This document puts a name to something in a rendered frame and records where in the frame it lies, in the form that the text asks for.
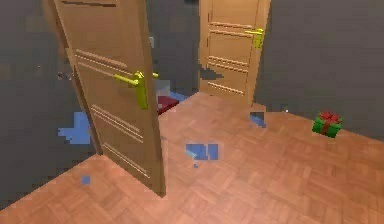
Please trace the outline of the dark red flat cushion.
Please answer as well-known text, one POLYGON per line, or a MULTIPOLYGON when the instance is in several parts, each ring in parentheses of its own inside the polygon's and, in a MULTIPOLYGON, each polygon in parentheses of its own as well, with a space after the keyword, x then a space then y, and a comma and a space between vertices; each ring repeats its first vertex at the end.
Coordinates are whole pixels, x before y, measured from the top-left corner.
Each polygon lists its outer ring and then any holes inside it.
POLYGON ((157 103, 158 103, 158 114, 161 115, 167 110, 176 106, 179 103, 179 101, 169 96, 159 96, 157 99, 157 103))

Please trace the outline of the closed light wooden door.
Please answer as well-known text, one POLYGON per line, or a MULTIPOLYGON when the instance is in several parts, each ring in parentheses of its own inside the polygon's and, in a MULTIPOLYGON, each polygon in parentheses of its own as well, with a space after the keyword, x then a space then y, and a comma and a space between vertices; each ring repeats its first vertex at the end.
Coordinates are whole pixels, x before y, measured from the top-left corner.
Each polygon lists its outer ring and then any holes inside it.
POLYGON ((271 0, 200 0, 199 89, 253 104, 262 49, 246 30, 268 24, 271 0))

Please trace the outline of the open light wooden door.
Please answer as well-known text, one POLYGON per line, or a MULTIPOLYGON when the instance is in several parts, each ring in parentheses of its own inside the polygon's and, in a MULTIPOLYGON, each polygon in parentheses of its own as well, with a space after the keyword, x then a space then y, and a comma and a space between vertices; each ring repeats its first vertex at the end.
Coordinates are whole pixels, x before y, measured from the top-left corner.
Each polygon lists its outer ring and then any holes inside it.
POLYGON ((85 110, 93 143, 103 154, 160 197, 166 195, 158 104, 146 0, 41 0, 69 61, 71 81, 85 110), (148 108, 119 74, 145 76, 148 108))

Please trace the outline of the green gift box red ribbon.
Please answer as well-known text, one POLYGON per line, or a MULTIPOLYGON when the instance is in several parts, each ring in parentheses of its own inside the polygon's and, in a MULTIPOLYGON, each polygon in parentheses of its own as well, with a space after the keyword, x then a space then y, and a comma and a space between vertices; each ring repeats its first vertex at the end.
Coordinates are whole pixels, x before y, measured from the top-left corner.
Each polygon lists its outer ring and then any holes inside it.
POLYGON ((312 131, 329 138, 335 138, 341 129, 343 118, 332 112, 319 112, 314 119, 312 131))

